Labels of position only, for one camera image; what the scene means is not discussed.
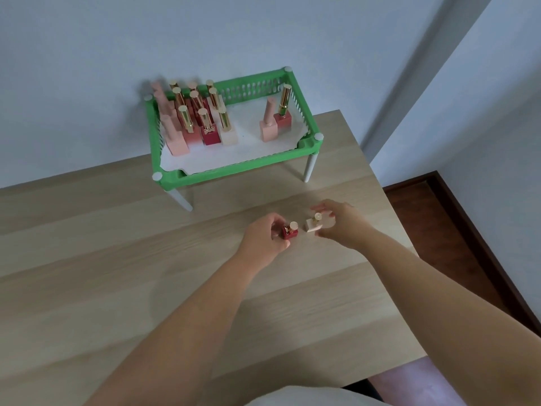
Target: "black pants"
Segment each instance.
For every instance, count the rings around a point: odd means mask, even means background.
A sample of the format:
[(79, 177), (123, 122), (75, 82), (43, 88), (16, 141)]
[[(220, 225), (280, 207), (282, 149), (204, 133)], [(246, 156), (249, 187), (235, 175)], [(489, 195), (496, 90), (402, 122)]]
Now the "black pants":
[(383, 402), (382, 397), (379, 395), (378, 391), (375, 389), (374, 386), (372, 386), (372, 383), (370, 383), (368, 379), (363, 379), (362, 381), (352, 383), (348, 386), (344, 386), (342, 389), (372, 397), (376, 400), (379, 400), (380, 402)]

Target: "white shirt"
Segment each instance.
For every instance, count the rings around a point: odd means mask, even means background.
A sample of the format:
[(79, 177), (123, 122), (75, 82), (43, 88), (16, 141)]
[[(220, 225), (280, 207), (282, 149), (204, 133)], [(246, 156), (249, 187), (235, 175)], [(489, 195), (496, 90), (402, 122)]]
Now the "white shirt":
[(371, 397), (345, 389), (287, 386), (258, 397), (246, 406), (384, 406)]

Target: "person's left hand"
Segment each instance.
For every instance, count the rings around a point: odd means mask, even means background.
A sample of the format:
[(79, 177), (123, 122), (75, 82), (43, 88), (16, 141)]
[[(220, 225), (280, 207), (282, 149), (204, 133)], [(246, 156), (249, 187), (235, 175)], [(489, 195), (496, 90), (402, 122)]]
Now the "person's left hand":
[(289, 246), (288, 240), (278, 236), (284, 224), (285, 219), (274, 212), (252, 222), (246, 228), (235, 256), (251, 270), (259, 272)]

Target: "person's left arm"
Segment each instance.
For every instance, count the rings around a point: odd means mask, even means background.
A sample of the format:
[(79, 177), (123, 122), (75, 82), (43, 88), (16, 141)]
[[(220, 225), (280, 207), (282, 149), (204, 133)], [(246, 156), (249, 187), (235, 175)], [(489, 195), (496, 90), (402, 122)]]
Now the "person's left arm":
[(278, 214), (250, 224), (239, 250), (160, 323), (85, 406), (195, 405), (254, 276), (289, 246)]

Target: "wooden table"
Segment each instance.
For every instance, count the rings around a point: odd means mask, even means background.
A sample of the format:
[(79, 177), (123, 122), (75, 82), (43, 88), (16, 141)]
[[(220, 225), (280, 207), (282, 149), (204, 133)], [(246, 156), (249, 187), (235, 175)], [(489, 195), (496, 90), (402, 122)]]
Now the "wooden table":
[[(0, 190), (0, 404), (81, 404), (269, 211), (302, 222), (347, 200), (412, 249), (340, 111), (309, 183), (305, 160), (181, 190), (149, 156)], [(288, 384), (341, 387), (424, 355), (357, 252), (301, 233), (250, 286), (204, 404), (243, 404)]]

